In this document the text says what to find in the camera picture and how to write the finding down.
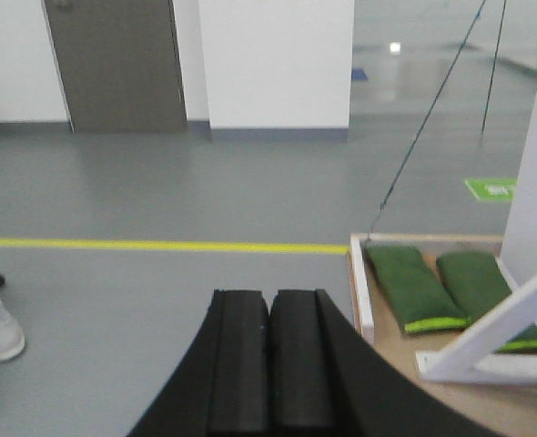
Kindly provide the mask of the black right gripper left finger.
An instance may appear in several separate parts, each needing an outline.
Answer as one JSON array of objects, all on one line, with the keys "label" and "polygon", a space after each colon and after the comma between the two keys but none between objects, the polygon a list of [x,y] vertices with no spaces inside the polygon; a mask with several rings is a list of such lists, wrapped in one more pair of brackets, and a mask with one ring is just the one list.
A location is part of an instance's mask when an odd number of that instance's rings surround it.
[{"label": "black right gripper left finger", "polygon": [[132,436],[266,436],[268,309],[257,290],[215,290],[183,359]]}]

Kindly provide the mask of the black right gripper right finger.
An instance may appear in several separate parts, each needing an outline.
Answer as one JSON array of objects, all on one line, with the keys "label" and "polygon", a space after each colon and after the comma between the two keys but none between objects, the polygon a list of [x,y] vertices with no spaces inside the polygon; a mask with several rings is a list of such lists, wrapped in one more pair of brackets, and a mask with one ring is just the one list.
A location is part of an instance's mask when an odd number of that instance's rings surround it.
[{"label": "black right gripper right finger", "polygon": [[429,395],[354,330],[325,290],[280,290],[270,312],[277,436],[492,436]]}]

